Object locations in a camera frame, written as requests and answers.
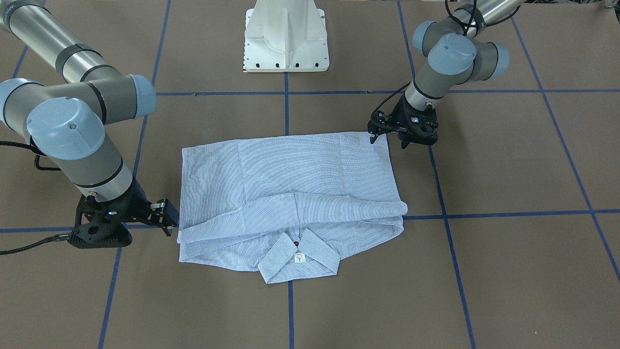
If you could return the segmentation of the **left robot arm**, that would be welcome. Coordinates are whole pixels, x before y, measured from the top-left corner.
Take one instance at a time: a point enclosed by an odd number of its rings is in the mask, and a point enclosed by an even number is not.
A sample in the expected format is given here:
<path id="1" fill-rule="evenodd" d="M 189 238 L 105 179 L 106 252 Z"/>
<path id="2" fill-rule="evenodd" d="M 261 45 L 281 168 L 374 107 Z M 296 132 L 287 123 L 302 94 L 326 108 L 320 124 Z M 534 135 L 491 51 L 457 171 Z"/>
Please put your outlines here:
<path id="1" fill-rule="evenodd" d="M 510 54 L 503 44 L 480 42 L 477 35 L 512 17 L 520 0 L 474 0 L 452 11 L 440 22 L 425 21 L 414 31 L 412 46 L 426 63 L 391 113 L 374 109 L 368 122 L 370 141 L 397 133 L 402 148 L 415 143 L 434 145 L 439 126 L 436 108 L 456 85 L 500 77 L 509 68 Z"/>

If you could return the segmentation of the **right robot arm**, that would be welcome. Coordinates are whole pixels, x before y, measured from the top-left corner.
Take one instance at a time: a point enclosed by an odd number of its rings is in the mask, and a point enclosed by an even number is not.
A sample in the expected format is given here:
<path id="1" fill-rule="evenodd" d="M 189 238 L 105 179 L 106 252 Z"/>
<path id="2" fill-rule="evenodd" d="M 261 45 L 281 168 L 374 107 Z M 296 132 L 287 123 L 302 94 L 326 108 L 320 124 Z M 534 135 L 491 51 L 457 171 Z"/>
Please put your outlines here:
<path id="1" fill-rule="evenodd" d="M 151 203 L 105 126 L 149 115 L 156 92 L 141 75 L 123 75 L 37 0 L 3 0 L 1 29 L 22 40 L 64 79 L 45 86 L 25 78 L 1 84 L 1 121 L 51 159 L 80 191 L 73 236 L 87 244 L 124 234 L 126 222 L 170 236 L 179 214 Z"/>

